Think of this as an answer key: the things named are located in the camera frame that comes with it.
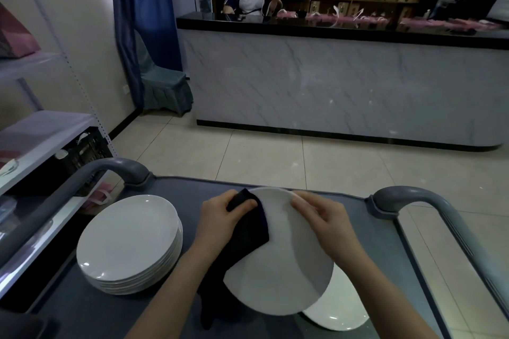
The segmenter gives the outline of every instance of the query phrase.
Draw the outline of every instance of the pink gift bag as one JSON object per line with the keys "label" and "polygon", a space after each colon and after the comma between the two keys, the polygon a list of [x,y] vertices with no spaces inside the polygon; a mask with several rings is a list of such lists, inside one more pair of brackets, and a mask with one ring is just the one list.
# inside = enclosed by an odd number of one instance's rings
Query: pink gift bag
{"label": "pink gift bag", "polygon": [[40,49],[29,30],[0,3],[0,58],[21,58]]}

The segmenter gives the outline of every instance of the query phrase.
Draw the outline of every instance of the chair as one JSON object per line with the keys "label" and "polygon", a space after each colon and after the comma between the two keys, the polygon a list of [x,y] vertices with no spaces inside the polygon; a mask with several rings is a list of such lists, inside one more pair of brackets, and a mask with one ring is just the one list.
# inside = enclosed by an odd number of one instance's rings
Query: chair
{"label": "chair", "polygon": [[144,86],[145,110],[162,108],[179,116],[191,110],[193,96],[186,81],[186,74],[156,66],[151,59],[141,35],[135,30],[136,53]]}

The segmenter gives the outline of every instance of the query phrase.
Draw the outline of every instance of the gray plastic handle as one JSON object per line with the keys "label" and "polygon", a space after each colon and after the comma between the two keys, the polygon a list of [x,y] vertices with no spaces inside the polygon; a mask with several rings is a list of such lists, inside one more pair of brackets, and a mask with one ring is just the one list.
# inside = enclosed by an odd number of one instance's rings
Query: gray plastic handle
{"label": "gray plastic handle", "polygon": [[152,173],[141,163],[126,158],[103,158],[87,163],[78,169],[60,188],[50,195],[27,219],[0,243],[0,268],[62,208],[93,174],[112,170],[125,182],[139,186],[149,180]]}
{"label": "gray plastic handle", "polygon": [[475,235],[468,229],[461,215],[449,201],[432,191],[412,186],[390,186],[380,189],[373,194],[372,200],[380,210],[395,214],[404,206],[416,201],[424,201],[434,206],[497,302],[500,310],[509,320],[509,286],[507,281],[497,269],[491,255],[479,244]]}

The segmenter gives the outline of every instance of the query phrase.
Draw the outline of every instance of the right hand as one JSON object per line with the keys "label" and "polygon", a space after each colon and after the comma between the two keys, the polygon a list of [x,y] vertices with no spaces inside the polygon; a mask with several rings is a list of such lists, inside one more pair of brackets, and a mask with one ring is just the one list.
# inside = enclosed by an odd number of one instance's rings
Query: right hand
{"label": "right hand", "polygon": [[317,194],[296,190],[292,206],[308,221],[322,249],[342,269],[365,253],[343,204]]}

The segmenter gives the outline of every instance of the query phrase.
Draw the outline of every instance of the black baseboard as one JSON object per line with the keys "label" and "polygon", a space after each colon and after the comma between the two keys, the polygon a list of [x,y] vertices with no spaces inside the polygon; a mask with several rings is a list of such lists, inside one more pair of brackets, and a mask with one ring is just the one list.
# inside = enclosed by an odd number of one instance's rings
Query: black baseboard
{"label": "black baseboard", "polygon": [[142,112],[143,112],[142,108],[137,108],[136,110],[134,110],[122,122],[120,122],[115,129],[109,132],[109,138],[113,140],[115,137],[117,137]]}
{"label": "black baseboard", "polygon": [[493,146],[468,146],[468,145],[444,144],[444,143],[440,143],[440,142],[401,140],[398,138],[357,136],[357,135],[352,135],[352,134],[330,133],[327,131],[299,130],[299,129],[288,129],[288,128],[284,128],[284,127],[271,127],[271,126],[245,125],[245,124],[241,124],[241,123],[230,123],[230,122],[204,121],[202,119],[197,119],[196,124],[200,125],[200,126],[224,127],[227,129],[236,129],[236,130],[264,131],[264,132],[268,132],[268,133],[290,134],[290,135],[294,135],[294,136],[321,137],[321,138],[332,138],[332,139],[337,139],[337,140],[361,141],[361,142],[376,142],[379,144],[417,146],[417,147],[421,147],[421,148],[459,150],[459,151],[466,151],[466,152],[487,152],[487,151],[498,149],[500,146],[502,146],[502,144],[493,145]]}

